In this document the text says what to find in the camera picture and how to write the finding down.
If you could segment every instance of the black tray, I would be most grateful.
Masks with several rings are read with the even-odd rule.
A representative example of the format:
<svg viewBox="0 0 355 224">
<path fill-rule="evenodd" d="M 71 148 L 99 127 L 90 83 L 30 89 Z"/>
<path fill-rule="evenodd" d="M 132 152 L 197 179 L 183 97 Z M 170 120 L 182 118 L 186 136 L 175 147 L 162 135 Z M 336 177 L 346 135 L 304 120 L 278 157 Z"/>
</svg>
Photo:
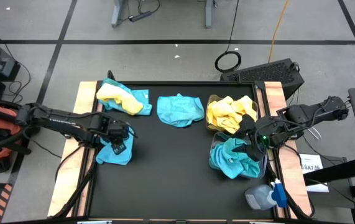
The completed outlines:
<svg viewBox="0 0 355 224">
<path fill-rule="evenodd" d="M 143 219 L 264 219 L 273 210 L 252 210 L 244 192 L 267 184 L 263 179 L 229 179 L 208 164 L 214 131 L 205 119 L 187 128 L 162 123 L 156 113 L 159 96 L 199 97 L 206 108 L 208 97 L 244 95 L 258 102 L 253 83 L 234 82 L 122 82 L 132 90 L 148 89 L 150 116 L 129 116 L 111 111 L 128 122 L 139 138 L 126 166 L 98 165 L 90 187 L 87 215 L 93 218 Z"/>
</svg>

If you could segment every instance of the paper sheet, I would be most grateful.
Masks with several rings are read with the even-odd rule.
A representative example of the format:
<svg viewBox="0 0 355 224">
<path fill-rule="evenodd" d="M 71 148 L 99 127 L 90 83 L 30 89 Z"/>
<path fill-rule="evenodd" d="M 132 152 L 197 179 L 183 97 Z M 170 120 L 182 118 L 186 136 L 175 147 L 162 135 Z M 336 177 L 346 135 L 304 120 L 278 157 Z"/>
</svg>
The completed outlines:
<svg viewBox="0 0 355 224">
<path fill-rule="evenodd" d="M 303 174 L 322 169 L 321 157 L 319 155 L 300 154 L 300 157 L 302 158 Z M 322 184 L 307 186 L 306 188 L 308 192 L 329 192 L 328 187 Z"/>
</svg>

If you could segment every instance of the yellow cloth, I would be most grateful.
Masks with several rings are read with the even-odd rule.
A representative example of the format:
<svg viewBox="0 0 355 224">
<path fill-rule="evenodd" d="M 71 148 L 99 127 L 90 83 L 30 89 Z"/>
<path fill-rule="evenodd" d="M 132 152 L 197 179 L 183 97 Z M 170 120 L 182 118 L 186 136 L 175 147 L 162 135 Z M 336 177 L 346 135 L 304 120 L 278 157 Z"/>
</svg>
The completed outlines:
<svg viewBox="0 0 355 224">
<path fill-rule="evenodd" d="M 242 115 L 248 114 L 254 121 L 257 120 L 257 112 L 252 109 L 253 101 L 244 96 L 234 101 L 230 96 L 213 101 L 208 105 L 206 120 L 210 124 L 209 128 L 219 131 L 228 131 L 234 134 L 239 129 Z"/>
<path fill-rule="evenodd" d="M 135 115 L 142 110 L 144 105 L 138 102 L 134 96 L 118 86 L 105 83 L 97 91 L 97 99 L 107 102 L 114 100 L 117 104 L 122 104 L 122 108 L 130 115 Z"/>
</svg>

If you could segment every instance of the teal towel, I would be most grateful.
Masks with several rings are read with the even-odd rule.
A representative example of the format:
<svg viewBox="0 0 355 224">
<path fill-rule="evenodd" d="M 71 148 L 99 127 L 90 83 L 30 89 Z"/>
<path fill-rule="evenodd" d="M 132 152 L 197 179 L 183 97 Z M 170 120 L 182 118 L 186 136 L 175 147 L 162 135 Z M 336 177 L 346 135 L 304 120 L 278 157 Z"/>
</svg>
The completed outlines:
<svg viewBox="0 0 355 224">
<path fill-rule="evenodd" d="M 160 96 L 157 103 L 157 114 L 161 122 L 178 128 L 200 121 L 205 112 L 199 98 L 182 96 Z"/>
<path fill-rule="evenodd" d="M 103 80 L 102 85 L 104 85 L 104 83 L 108 83 L 108 84 L 122 88 L 126 92 L 132 94 L 138 102 L 142 103 L 144 105 L 144 107 L 140 110 L 138 115 L 147 115 L 148 116 L 151 114 L 152 105 L 149 104 L 149 91 L 148 90 L 131 90 L 128 87 L 124 86 L 122 83 L 119 83 L 119 82 L 112 80 L 110 78 L 105 78 Z M 115 109 L 115 110 L 119 110 L 119 111 L 126 113 L 126 111 L 122 108 L 122 105 L 115 103 L 114 100 L 109 100 L 107 102 L 99 100 L 99 102 L 102 105 L 104 105 L 106 110 Z"/>
<path fill-rule="evenodd" d="M 104 147 L 97 154 L 96 161 L 98 164 L 103 164 L 104 162 L 118 165 L 126 165 L 132 159 L 132 148 L 133 148 L 133 138 L 134 136 L 129 133 L 129 138 L 123 140 L 123 143 L 126 146 L 126 149 L 121 152 L 119 155 L 116 155 L 113 151 L 113 147 L 110 142 L 106 142 L 103 139 L 100 139 Z"/>
<path fill-rule="evenodd" d="M 246 142 L 242 139 L 228 138 L 227 141 L 215 145 L 210 152 L 210 167 L 223 171 L 231 179 L 239 175 L 258 177 L 260 174 L 259 163 L 253 161 L 244 152 L 233 152 L 233 149 L 243 144 Z"/>
</svg>

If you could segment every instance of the cloth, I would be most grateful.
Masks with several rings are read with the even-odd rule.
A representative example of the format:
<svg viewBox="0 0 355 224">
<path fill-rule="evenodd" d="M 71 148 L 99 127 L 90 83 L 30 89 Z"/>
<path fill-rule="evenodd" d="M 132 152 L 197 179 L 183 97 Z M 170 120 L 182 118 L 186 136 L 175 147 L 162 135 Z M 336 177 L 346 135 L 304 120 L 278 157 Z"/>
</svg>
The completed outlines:
<svg viewBox="0 0 355 224">
<path fill-rule="evenodd" d="M 257 120 L 257 112 L 252 109 L 253 101 L 244 96 L 234 101 L 230 96 L 219 101 L 213 101 L 208 105 L 206 121 L 211 129 L 228 131 L 234 134 L 239 129 L 242 115 L 248 114 L 254 121 Z"/>
<path fill-rule="evenodd" d="M 161 122 L 178 128 L 200 121 L 205 111 L 199 98 L 182 96 L 160 96 L 157 103 L 157 114 Z"/>
<path fill-rule="evenodd" d="M 230 179 L 234 179 L 239 175 L 257 178 L 260 174 L 259 162 L 253 161 L 244 152 L 233 152 L 233 149 L 246 144 L 246 142 L 238 138 L 229 138 L 224 133 L 216 134 L 227 140 L 218 143 L 211 149 L 210 167 L 223 171 Z"/>
<path fill-rule="evenodd" d="M 126 165 L 132 159 L 132 148 L 133 148 L 133 139 L 134 136 L 129 133 L 129 138 L 123 140 L 123 143 L 126 146 L 126 149 L 121 152 L 119 155 L 116 155 L 113 151 L 113 147 L 110 142 L 106 142 L 103 139 L 100 139 L 104 147 L 100 150 L 96 157 L 98 164 L 103 164 L 104 162 L 118 165 Z"/>
<path fill-rule="evenodd" d="M 151 114 L 148 90 L 130 90 L 123 84 L 106 78 L 96 96 L 106 110 L 116 109 L 130 115 Z"/>
</svg>

